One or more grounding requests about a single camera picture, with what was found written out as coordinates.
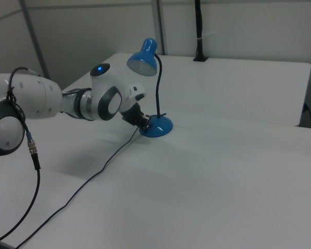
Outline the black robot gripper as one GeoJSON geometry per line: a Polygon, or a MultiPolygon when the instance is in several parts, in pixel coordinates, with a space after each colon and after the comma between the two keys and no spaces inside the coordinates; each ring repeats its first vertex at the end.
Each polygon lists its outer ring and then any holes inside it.
{"type": "Polygon", "coordinates": [[[152,124],[149,123],[151,116],[144,115],[138,103],[135,103],[130,109],[121,112],[121,115],[124,121],[139,127],[140,130],[149,130],[152,128],[152,124]]]}

